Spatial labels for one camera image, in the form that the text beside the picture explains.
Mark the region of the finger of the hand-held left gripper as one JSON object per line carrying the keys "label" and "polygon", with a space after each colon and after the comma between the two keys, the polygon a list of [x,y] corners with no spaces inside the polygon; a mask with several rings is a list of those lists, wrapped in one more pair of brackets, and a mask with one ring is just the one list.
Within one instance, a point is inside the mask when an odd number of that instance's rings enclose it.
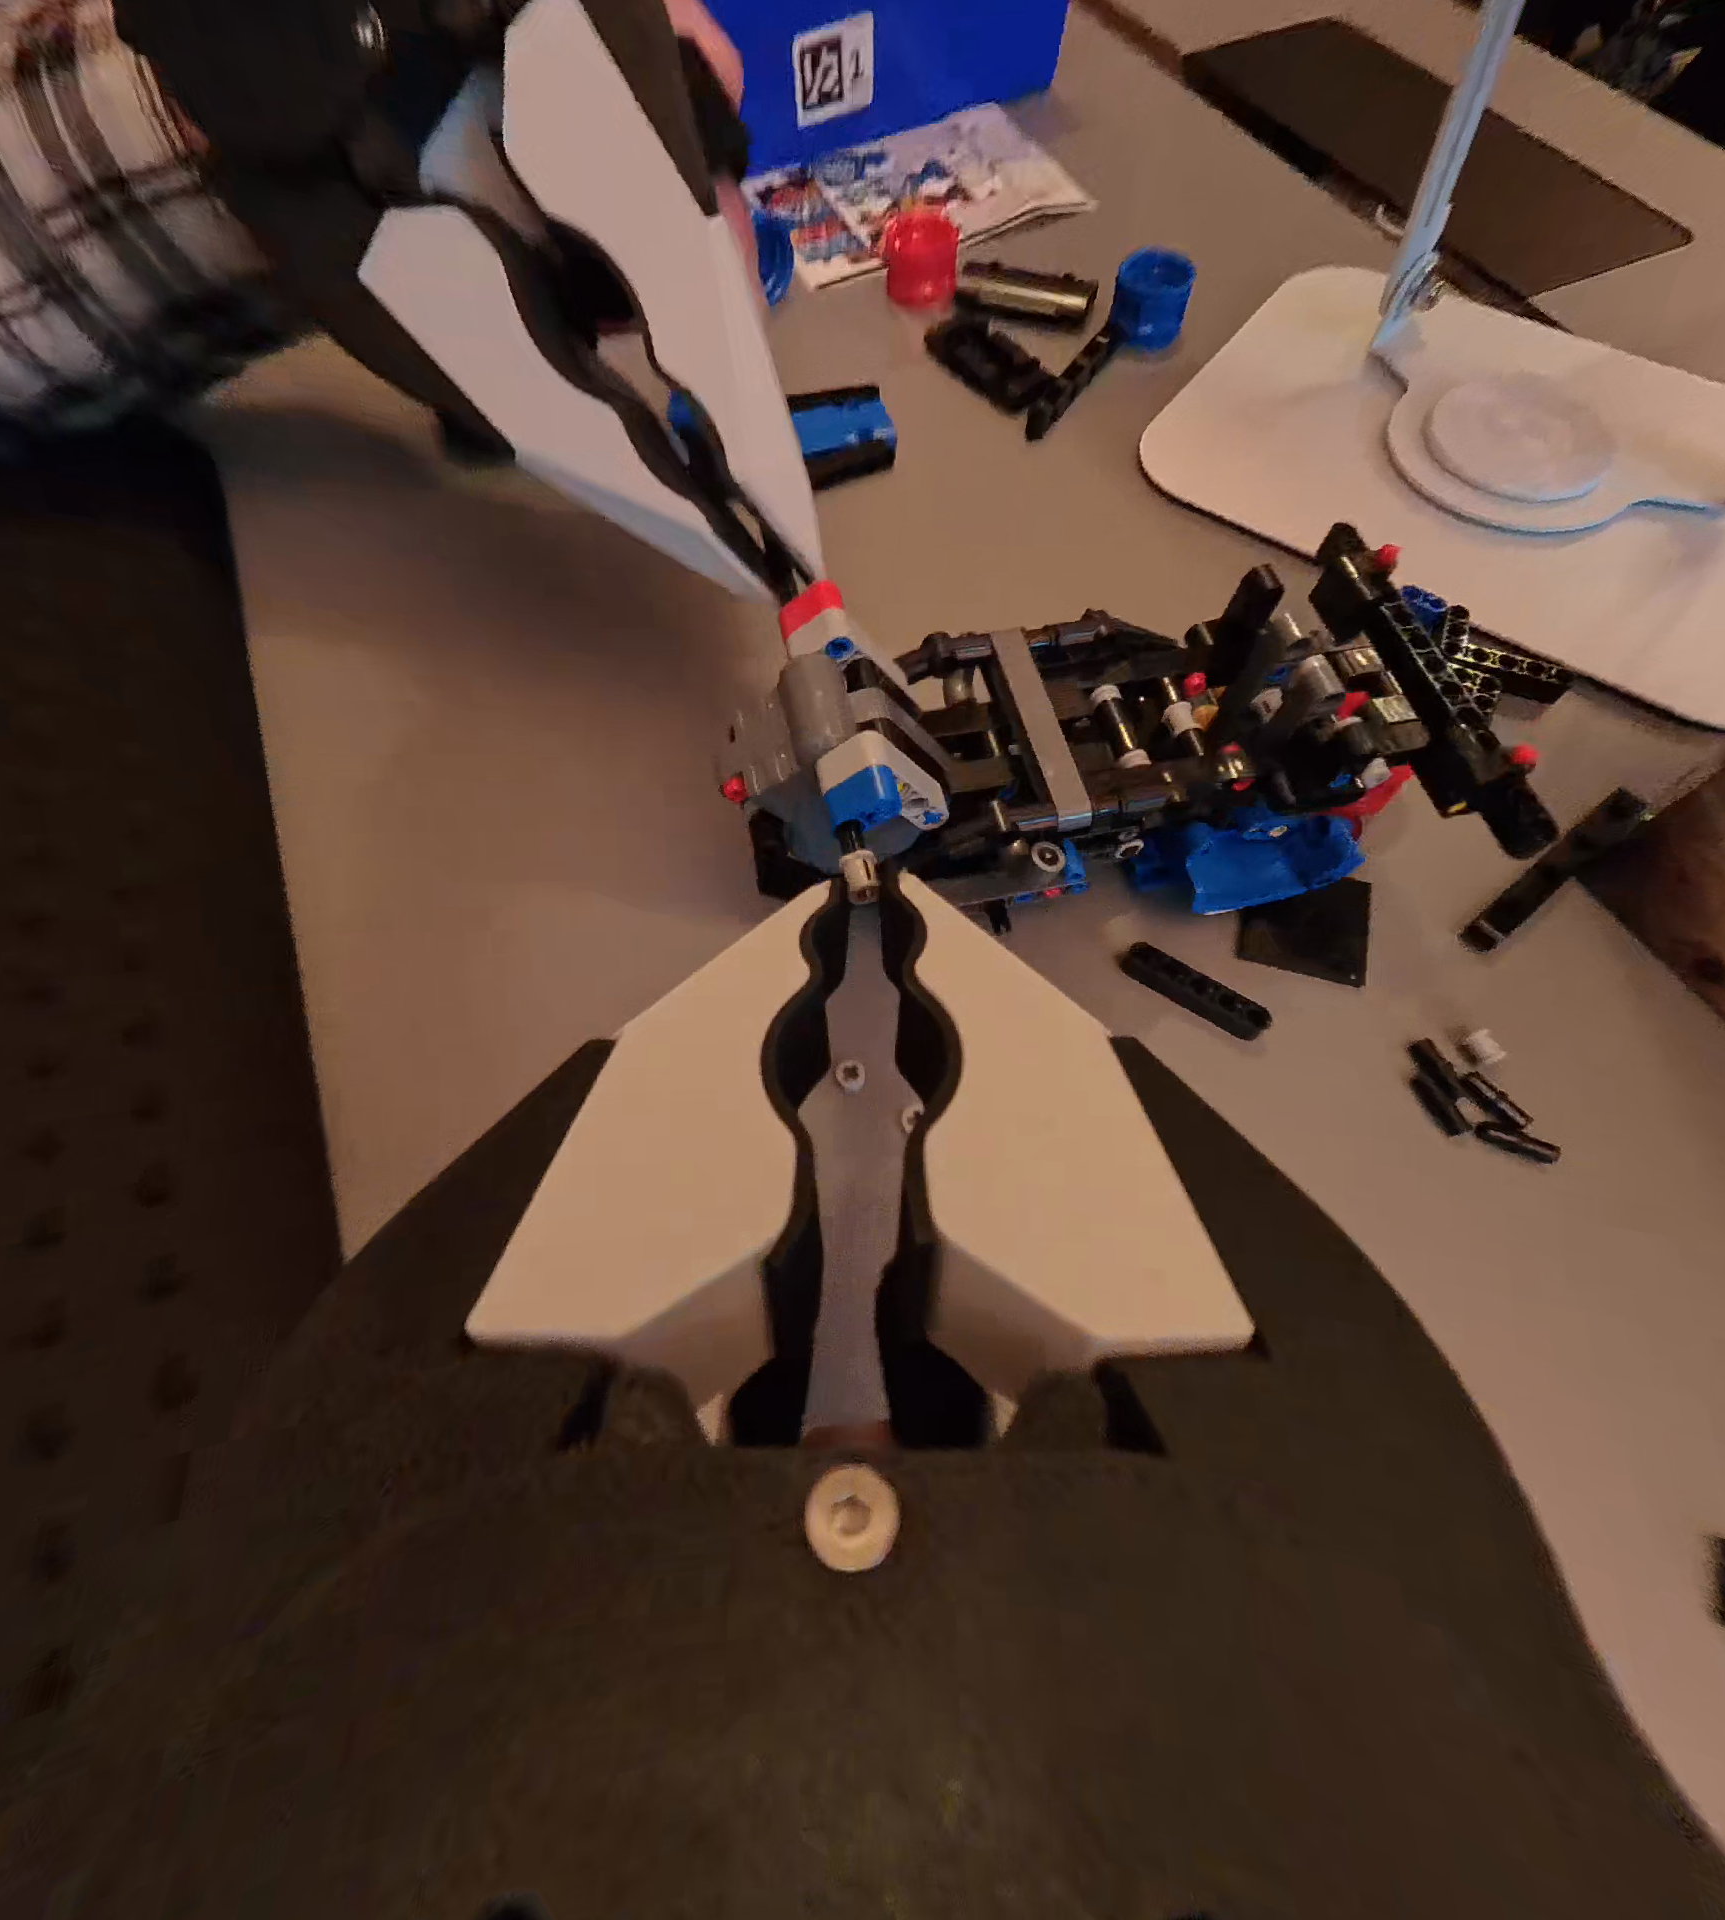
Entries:
{"label": "finger of the hand-held left gripper", "polygon": [[700,144],[700,81],[669,4],[537,0],[507,28],[498,144],[524,193],[639,300],[648,367],[707,427],[700,508],[750,521],[772,584],[825,576],[825,527],[733,231],[741,189]]}
{"label": "finger of the hand-held left gripper", "polygon": [[788,540],[700,448],[582,346],[512,222],[472,207],[379,214],[362,290],[416,336],[518,472],[722,592],[783,604]]}

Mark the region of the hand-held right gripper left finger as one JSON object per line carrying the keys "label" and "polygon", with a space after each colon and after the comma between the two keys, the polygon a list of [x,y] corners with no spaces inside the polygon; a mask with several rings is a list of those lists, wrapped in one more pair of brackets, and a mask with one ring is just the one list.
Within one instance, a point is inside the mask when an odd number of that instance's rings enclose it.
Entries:
{"label": "hand-held right gripper left finger", "polygon": [[722,1405],[733,1444],[799,1444],[825,1305],[807,1097],[829,1077],[846,890],[783,903],[639,1010],[595,1067],[464,1334],[565,1346]]}

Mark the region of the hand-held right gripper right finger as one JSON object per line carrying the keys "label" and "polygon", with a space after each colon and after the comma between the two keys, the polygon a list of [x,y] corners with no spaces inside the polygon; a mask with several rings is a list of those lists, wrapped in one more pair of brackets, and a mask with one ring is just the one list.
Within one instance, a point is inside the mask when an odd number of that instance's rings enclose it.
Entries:
{"label": "hand-held right gripper right finger", "polygon": [[1245,1352],[1256,1316],[1110,1030],[926,880],[875,912],[916,1097],[875,1285],[889,1438],[979,1449],[1037,1378]]}

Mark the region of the small connector pins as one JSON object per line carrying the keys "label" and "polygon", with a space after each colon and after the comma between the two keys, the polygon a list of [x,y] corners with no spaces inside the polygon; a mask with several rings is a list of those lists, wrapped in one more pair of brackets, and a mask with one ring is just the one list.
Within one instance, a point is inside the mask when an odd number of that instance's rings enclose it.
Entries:
{"label": "small connector pins", "polygon": [[[1488,1072],[1454,1067],[1435,1043],[1409,1043],[1409,1091],[1444,1138],[1475,1138],[1509,1159],[1557,1166],[1561,1149]],[[1725,1627],[1725,1533],[1705,1542],[1705,1609]]]}

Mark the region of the brick-built toy truck chassis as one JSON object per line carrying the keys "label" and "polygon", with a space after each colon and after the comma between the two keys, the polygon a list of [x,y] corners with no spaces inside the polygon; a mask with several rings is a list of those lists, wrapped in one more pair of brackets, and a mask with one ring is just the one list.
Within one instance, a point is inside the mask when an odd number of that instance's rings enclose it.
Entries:
{"label": "brick-built toy truck chassis", "polygon": [[1329,890],[1409,791],[1541,859],[1557,817],[1464,640],[1464,605],[1409,592],[1400,546],[1354,521],[1315,546],[1308,621],[1249,568],[1182,640],[1077,616],[929,632],[889,664],[812,584],[783,605],[772,690],[727,722],[722,794],[766,898],[840,880],[838,824],[863,824],[875,880],[990,919],[1108,866],[1193,912]]}

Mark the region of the person's left hand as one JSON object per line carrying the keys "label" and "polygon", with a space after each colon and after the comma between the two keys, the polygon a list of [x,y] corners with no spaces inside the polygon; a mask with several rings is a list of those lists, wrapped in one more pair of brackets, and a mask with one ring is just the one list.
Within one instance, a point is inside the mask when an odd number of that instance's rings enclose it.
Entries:
{"label": "person's left hand", "polygon": [[669,0],[659,15],[671,26],[671,34],[707,67],[722,94],[741,111],[746,105],[746,61],[741,61],[733,34],[722,28],[722,20],[700,0]]}

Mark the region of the short black beam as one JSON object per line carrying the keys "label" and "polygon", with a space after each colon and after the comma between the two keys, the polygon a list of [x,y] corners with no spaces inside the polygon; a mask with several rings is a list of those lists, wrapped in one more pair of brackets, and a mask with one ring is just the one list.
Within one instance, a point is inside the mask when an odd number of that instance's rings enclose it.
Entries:
{"label": "short black beam", "polygon": [[1192,1010],[1193,1021],[1231,1033],[1231,1043],[1262,1043],[1274,1030],[1274,1010],[1215,973],[1204,973],[1193,960],[1159,948],[1159,943],[1124,943],[1120,971],[1159,996],[1165,1007]]}

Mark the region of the small red wheel rim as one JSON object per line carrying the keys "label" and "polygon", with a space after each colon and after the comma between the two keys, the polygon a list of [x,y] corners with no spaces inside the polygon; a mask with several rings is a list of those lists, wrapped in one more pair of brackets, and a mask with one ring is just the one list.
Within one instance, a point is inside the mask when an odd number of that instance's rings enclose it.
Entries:
{"label": "small red wheel rim", "polygon": [[885,300],[943,313],[954,300],[961,231],[943,207],[902,207],[875,231]]}

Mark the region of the blue tagged storage bin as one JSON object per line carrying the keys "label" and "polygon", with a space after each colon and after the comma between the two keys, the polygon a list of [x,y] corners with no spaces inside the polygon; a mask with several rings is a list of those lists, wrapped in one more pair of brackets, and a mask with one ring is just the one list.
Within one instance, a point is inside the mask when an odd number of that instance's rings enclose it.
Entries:
{"label": "blue tagged storage bin", "polygon": [[1015,105],[1056,81],[1064,0],[707,0],[741,50],[750,166]]}

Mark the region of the black square panel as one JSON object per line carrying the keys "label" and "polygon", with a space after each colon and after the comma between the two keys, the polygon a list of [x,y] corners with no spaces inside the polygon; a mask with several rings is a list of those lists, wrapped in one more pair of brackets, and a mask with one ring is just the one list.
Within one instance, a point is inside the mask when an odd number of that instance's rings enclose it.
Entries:
{"label": "black square panel", "polygon": [[1238,911],[1238,960],[1280,973],[1362,988],[1370,982],[1370,886],[1335,880],[1329,890],[1298,890],[1280,903]]}

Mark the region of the black cylinder piece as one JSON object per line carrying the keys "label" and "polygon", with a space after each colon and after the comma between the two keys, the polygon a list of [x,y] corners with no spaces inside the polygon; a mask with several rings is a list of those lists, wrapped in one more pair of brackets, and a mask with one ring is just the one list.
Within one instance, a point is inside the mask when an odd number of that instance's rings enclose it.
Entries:
{"label": "black cylinder piece", "polygon": [[1091,277],[1077,270],[1030,270],[1002,260],[954,266],[954,308],[979,316],[1015,316],[1044,333],[1079,333],[1101,300]]}

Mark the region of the thin black beam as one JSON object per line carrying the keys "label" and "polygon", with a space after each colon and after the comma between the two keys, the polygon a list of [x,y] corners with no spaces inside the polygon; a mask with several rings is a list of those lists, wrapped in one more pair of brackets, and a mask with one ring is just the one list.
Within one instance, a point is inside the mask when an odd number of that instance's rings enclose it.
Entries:
{"label": "thin black beam", "polygon": [[1089,387],[1110,367],[1110,358],[1124,352],[1124,333],[1108,316],[1077,358],[1064,373],[1051,373],[1032,406],[1030,406],[1030,423],[1024,423],[1024,441],[1037,448],[1077,398],[1089,398]]}

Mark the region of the white book stand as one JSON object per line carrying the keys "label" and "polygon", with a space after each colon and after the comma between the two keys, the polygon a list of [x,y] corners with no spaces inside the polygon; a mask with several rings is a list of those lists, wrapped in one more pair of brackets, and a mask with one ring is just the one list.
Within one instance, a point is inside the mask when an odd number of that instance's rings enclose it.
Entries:
{"label": "white book stand", "polygon": [[1304,561],[1396,537],[1488,640],[1725,736],[1725,387],[1430,290],[1513,26],[1480,15],[1389,277],[1286,277],[1137,465]]}

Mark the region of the black frame piece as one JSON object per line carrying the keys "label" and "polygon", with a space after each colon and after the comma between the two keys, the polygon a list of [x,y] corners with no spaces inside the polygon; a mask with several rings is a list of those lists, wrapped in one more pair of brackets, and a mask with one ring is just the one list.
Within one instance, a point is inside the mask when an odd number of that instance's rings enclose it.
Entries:
{"label": "black frame piece", "polygon": [[1030,418],[1056,387],[1009,333],[979,313],[939,316],[926,333],[926,358],[999,418]]}

